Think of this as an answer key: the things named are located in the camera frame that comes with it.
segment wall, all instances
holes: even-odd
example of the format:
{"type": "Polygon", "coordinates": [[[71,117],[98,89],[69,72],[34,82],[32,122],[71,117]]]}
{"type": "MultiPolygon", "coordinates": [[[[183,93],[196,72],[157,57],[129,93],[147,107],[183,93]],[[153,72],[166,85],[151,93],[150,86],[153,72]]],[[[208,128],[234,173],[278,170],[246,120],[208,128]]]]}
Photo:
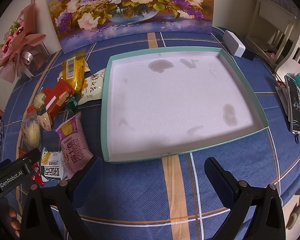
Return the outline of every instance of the wall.
{"type": "MultiPolygon", "coordinates": [[[[0,18],[0,44],[3,35],[30,0],[14,0],[0,18]]],[[[256,0],[215,0],[213,25],[228,28],[244,37],[255,8],[256,0]]],[[[37,31],[47,35],[44,42],[50,53],[61,49],[54,32],[46,0],[36,0],[37,31]]],[[[0,109],[4,111],[14,85],[0,79],[0,109]]]]}

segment white snack package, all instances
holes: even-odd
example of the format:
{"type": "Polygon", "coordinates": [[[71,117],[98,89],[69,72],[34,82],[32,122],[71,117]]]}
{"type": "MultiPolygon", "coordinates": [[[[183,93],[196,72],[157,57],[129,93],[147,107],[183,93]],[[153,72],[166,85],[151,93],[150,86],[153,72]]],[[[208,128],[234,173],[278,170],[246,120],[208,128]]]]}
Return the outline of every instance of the white snack package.
{"type": "Polygon", "coordinates": [[[82,105],[85,102],[91,100],[97,100],[102,98],[103,81],[105,77],[106,69],[102,69],[92,76],[85,78],[82,86],[81,99],[78,105],[82,105]]]}

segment red snack package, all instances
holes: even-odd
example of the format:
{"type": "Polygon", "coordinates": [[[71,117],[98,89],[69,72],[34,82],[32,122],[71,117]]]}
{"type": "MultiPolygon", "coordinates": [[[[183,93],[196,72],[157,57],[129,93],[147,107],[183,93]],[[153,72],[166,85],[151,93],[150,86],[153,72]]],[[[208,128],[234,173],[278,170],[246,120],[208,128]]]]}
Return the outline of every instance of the red snack package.
{"type": "MultiPolygon", "coordinates": [[[[26,153],[28,153],[27,150],[19,147],[19,157],[25,155],[26,153]]],[[[38,182],[40,184],[40,186],[43,187],[44,183],[41,179],[39,163],[36,162],[34,165],[32,165],[32,168],[34,169],[34,175],[30,179],[34,180],[35,182],[38,182]]]]}
{"type": "Polygon", "coordinates": [[[47,96],[44,99],[44,104],[50,118],[53,118],[61,111],[66,104],[66,101],[74,94],[72,87],[60,79],[51,91],[47,89],[47,96]]]}

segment barcode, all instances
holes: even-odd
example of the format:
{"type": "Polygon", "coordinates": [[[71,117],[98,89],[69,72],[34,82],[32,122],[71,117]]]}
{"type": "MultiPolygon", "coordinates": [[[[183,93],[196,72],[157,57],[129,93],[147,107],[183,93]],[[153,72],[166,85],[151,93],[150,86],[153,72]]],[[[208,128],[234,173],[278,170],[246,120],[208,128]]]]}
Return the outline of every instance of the barcode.
{"type": "Polygon", "coordinates": [[[72,57],[67,60],[66,79],[74,78],[74,60],[75,60],[75,57],[72,57]]]}
{"type": "Polygon", "coordinates": [[[52,161],[52,162],[49,162],[49,165],[59,165],[59,161],[52,161]]]}

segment water stain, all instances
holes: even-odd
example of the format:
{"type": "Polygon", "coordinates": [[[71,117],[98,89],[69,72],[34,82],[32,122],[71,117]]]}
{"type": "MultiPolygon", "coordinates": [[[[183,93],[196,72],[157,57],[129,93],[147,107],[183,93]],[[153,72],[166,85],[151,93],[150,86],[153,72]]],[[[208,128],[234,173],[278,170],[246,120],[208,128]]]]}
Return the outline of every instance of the water stain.
{"type": "Polygon", "coordinates": [[[173,68],[174,64],[165,59],[158,59],[153,62],[150,62],[148,68],[153,72],[163,73],[168,68],[173,68]]]}
{"type": "Polygon", "coordinates": [[[188,130],[188,134],[193,135],[195,132],[197,132],[198,130],[200,130],[202,128],[203,128],[203,125],[198,125],[198,126],[192,127],[191,129],[188,130]]]}
{"type": "Polygon", "coordinates": [[[225,121],[226,125],[228,126],[237,126],[238,119],[235,116],[235,109],[231,104],[225,104],[223,106],[223,121],[225,121]]]}
{"type": "Polygon", "coordinates": [[[123,124],[124,124],[124,125],[129,125],[129,124],[128,124],[128,121],[127,121],[125,118],[121,118],[120,121],[119,121],[119,126],[121,126],[121,125],[123,125],[123,124]]]}
{"type": "Polygon", "coordinates": [[[184,65],[186,65],[188,68],[197,68],[197,66],[195,65],[195,62],[199,62],[199,60],[193,60],[191,59],[191,62],[186,60],[185,58],[181,58],[180,62],[183,63],[184,65]]]}

